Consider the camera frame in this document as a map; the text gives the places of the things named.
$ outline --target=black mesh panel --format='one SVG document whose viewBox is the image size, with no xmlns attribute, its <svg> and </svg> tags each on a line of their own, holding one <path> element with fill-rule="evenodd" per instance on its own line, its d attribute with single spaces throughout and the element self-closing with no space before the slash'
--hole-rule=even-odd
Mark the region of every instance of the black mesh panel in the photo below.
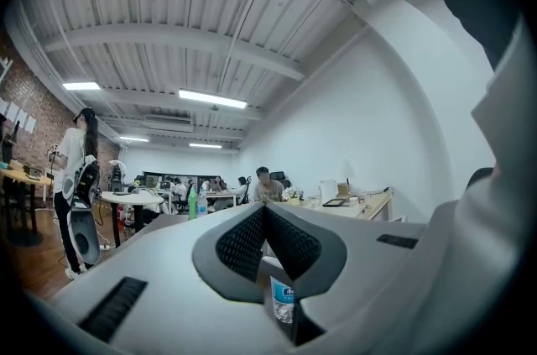
<svg viewBox="0 0 537 355">
<path fill-rule="evenodd" d="M 263 256 L 263 243 L 263 219 L 260 210 L 226 232 L 216 244 L 216 254 L 229 269 L 255 282 Z"/>
<path fill-rule="evenodd" d="M 292 280 L 305 273 L 321 255 L 321 244 L 316 238 L 267 208 L 263 228 L 268 244 Z"/>
</svg>

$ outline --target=green bottle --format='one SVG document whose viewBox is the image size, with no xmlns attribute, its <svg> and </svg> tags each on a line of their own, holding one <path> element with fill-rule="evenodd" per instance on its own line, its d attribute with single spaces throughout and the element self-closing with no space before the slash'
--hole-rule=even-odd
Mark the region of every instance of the green bottle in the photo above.
<svg viewBox="0 0 537 355">
<path fill-rule="evenodd" d="M 196 219 L 196 190 L 194 187 L 190 188 L 189 195 L 189 210 L 188 210 L 188 220 Z"/>
</svg>

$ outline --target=man sitting at desk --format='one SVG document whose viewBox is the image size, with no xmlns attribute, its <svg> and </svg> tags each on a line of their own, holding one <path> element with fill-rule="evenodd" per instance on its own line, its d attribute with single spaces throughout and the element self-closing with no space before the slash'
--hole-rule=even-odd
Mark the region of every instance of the man sitting at desk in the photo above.
<svg viewBox="0 0 537 355">
<path fill-rule="evenodd" d="M 186 186 L 182 184 L 181 179 L 179 179 L 178 177 L 175 178 L 174 194 L 176 196 L 179 196 L 179 199 L 181 201 L 186 200 Z"/>
<path fill-rule="evenodd" d="M 253 192 L 253 200 L 264 202 L 282 201 L 284 186 L 277 180 L 270 179 L 269 169 L 259 167 L 255 173 L 259 178 L 259 183 Z"/>
</svg>

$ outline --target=ceiling light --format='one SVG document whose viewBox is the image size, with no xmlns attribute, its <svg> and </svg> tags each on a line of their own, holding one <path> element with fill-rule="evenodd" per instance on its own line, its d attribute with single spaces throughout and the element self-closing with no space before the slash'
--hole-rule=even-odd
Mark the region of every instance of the ceiling light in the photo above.
<svg viewBox="0 0 537 355">
<path fill-rule="evenodd" d="M 223 106 L 238 107 L 244 109 L 247 105 L 246 102 L 239 100 L 232 100 L 231 98 L 212 96 L 209 94 L 201 94 L 200 92 L 179 90 L 179 97 L 187 98 L 189 100 L 196 100 L 197 102 L 207 102 L 214 104 L 222 104 Z"/>
<path fill-rule="evenodd" d="M 212 148 L 212 149 L 222 149 L 220 144 L 190 144 L 191 148 Z"/>
<path fill-rule="evenodd" d="M 127 140 L 128 142 L 148 142 L 149 140 L 146 138 L 138 138 L 138 137 L 123 137 L 119 136 L 119 138 L 123 140 Z"/>
<path fill-rule="evenodd" d="M 65 83 L 64 88 L 67 91 L 84 91 L 84 90 L 100 90 L 101 89 L 95 82 Z"/>
</svg>

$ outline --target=round white table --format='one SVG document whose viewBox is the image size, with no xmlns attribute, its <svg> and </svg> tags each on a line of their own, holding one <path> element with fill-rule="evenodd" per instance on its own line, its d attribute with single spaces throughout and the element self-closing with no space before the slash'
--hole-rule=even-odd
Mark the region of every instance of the round white table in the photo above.
<svg viewBox="0 0 537 355">
<path fill-rule="evenodd" d="M 110 203 L 112 206 L 112 228 L 116 248 L 121 244 L 119 241 L 119 229 L 117 228 L 118 204 L 130 204 L 134 206 L 134 231 L 138 232 L 143 228 L 143 207 L 160 204 L 164 201 L 164 198 L 161 196 L 154 196 L 147 191 L 140 191 L 138 194 L 104 191 L 101 199 Z"/>
</svg>

